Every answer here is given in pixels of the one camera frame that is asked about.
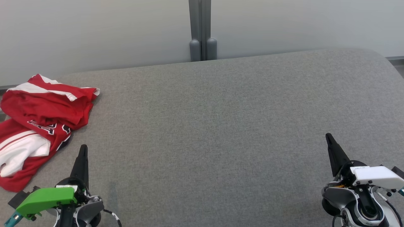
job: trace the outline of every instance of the white stripe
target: white stripe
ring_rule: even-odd
[[[2,150],[3,147],[4,147],[7,143],[9,143],[9,142],[11,142],[11,141],[13,141],[13,140],[19,139],[19,138],[21,138],[21,137],[24,137],[24,136],[26,136],[26,135],[32,134],[32,133],[35,133],[35,134],[36,134],[35,131],[29,130],[29,131],[21,132],[21,133],[19,133],[19,134],[17,134],[17,135],[14,135],[14,136],[12,136],[12,137],[6,139],[5,141],[3,141],[3,142],[0,143],[0,150]]]
[[[16,139],[14,142],[12,142],[12,143],[6,145],[5,147],[0,148],[0,152],[3,152],[3,151],[5,151],[5,150],[7,150],[9,147],[13,146],[14,144],[19,143],[19,142],[21,142],[21,141],[23,141],[23,140],[25,140],[25,139],[27,139],[27,138],[31,138],[31,137],[40,137],[40,135],[38,135],[38,134],[32,134],[32,135],[29,135],[29,136],[25,136],[25,137]]]
[[[21,90],[29,93],[54,93],[58,95],[65,95],[72,102],[77,99],[77,97],[70,92],[64,92],[59,90],[46,90],[31,83],[23,83],[16,86],[15,88],[10,88],[7,91],[9,90]]]
[[[0,171],[0,177],[9,177],[20,171],[28,157],[48,155],[49,144],[45,138],[35,134],[27,135],[17,143],[12,142],[11,146],[6,146],[0,155],[0,163],[5,164]]]
[[[62,84],[62,83],[57,82],[56,80],[51,80],[51,79],[49,79],[49,78],[47,78],[47,77],[44,77],[44,76],[42,76],[41,74],[39,74],[39,75],[41,76],[42,80],[43,80],[45,83],[50,83],[50,84]]]
[[[93,92],[93,94],[95,94],[96,96],[98,96],[100,94],[100,89],[99,88],[95,88],[95,91]]]

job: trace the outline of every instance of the gray fabric surface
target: gray fabric surface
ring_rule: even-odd
[[[90,191],[123,226],[331,226],[325,134],[351,159],[404,169],[404,80],[379,54],[330,49],[93,71],[89,124],[27,189],[67,177],[89,146]],[[14,194],[0,191],[0,217]],[[392,199],[404,214],[403,199]],[[20,226],[53,226],[43,218]],[[100,226],[116,226],[103,214]]]

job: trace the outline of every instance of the folded clothing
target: folded clothing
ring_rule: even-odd
[[[60,147],[72,130],[88,123],[97,88],[77,88],[35,75],[8,89],[1,109],[11,119],[0,123],[0,186],[20,191]]]

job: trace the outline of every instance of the jersey lettering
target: jersey lettering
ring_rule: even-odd
[[[39,124],[37,124],[35,121],[27,121],[28,123],[30,123],[30,124],[32,124],[33,126],[35,126],[35,127],[38,127],[38,128],[40,128],[40,129],[43,129],[43,130],[45,130],[45,131],[48,131],[48,133],[50,134],[50,135],[54,135],[54,133],[55,133],[55,128],[56,128],[56,126],[57,126],[57,124],[55,123],[55,124],[52,124],[52,125],[50,125],[50,126],[41,126],[41,125],[39,125]]]
[[[67,125],[62,125],[62,129],[63,129],[63,131],[65,131],[66,132],[66,134],[69,134],[70,133],[70,128],[67,126]]]

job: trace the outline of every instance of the cable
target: cable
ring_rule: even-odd
[[[386,199],[386,197],[384,197],[382,194],[380,194],[380,192],[377,191],[376,194],[378,196],[380,196],[380,198],[382,198],[391,207],[391,209],[394,211],[394,213],[397,216],[398,222],[400,223],[400,227],[403,227],[403,222],[401,221],[401,217],[398,214],[397,210],[394,208],[394,206]]]
[[[116,219],[116,221],[118,222],[118,226],[119,227],[122,227],[122,224],[121,224],[121,220],[118,218],[118,216],[116,216],[116,214],[114,213],[114,212],[112,212],[112,211],[109,211],[109,210],[106,210],[106,209],[103,209],[103,211],[104,212],[107,212],[107,213],[109,213],[109,214],[112,214],[112,216]]]
[[[332,219],[332,227],[335,227],[335,220],[336,220],[337,218],[343,218],[343,217],[344,217],[344,216],[342,216],[342,215],[340,215],[340,214],[335,215],[334,218]]]
[[[53,227],[56,227],[57,223],[59,222],[60,214],[59,211],[56,208],[53,208],[56,211],[56,222],[53,225]]]
[[[394,208],[394,206],[393,206],[389,201],[386,200],[386,203],[391,207],[391,209],[392,209],[392,210],[394,211],[394,213],[396,214],[397,219],[398,219],[398,222],[400,222],[400,227],[403,227],[403,222],[401,221],[401,217],[400,217],[400,215],[398,214],[397,210]]]

